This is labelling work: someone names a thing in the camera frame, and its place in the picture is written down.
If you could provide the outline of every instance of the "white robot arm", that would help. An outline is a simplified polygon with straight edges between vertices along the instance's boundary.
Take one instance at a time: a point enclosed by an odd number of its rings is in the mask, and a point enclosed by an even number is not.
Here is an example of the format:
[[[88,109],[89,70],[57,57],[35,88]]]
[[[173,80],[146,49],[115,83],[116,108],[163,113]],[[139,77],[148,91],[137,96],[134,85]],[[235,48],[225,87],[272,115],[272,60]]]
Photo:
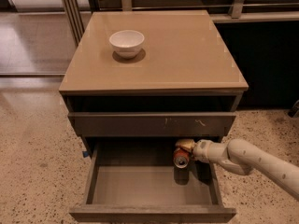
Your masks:
[[[195,143],[192,139],[180,139],[176,147],[174,164],[178,168],[186,167],[189,158],[217,163],[237,175],[249,175],[255,168],[299,201],[299,167],[262,151],[250,142],[234,139],[228,144],[210,140]]]

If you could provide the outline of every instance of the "speckled floor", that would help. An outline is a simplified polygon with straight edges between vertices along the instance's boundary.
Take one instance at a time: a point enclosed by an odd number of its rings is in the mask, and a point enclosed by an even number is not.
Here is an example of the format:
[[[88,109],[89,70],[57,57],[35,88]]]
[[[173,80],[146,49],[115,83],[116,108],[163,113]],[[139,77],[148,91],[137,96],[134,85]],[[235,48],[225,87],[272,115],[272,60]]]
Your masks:
[[[43,34],[45,27],[39,23],[42,21],[33,19],[34,31]],[[27,23],[24,28],[15,27],[23,33],[33,31]],[[71,44],[68,32],[65,39],[69,40],[63,44]],[[46,41],[54,46],[58,40],[54,42],[48,37]],[[38,49],[36,41],[31,42],[22,41],[20,46]],[[60,60],[59,71],[65,70],[71,58],[73,49],[69,46],[64,60]],[[48,63],[39,60],[38,56],[29,56],[26,65],[32,63],[33,66],[27,68],[29,71],[53,71],[47,65],[60,57],[60,51],[55,52],[53,56],[45,53]],[[0,47],[0,54],[6,54],[3,47]],[[9,54],[0,61],[2,72],[13,72],[21,64]],[[0,224],[77,223],[68,214],[68,209],[82,201],[91,162],[89,158],[82,158],[82,142],[68,122],[67,110],[58,93],[60,82],[59,78],[0,79]],[[299,166],[299,118],[291,119],[286,112],[238,111],[234,126],[223,142],[244,138]],[[237,210],[231,224],[298,223],[299,202],[259,172],[237,176],[220,167],[216,167],[216,172],[224,205]]]

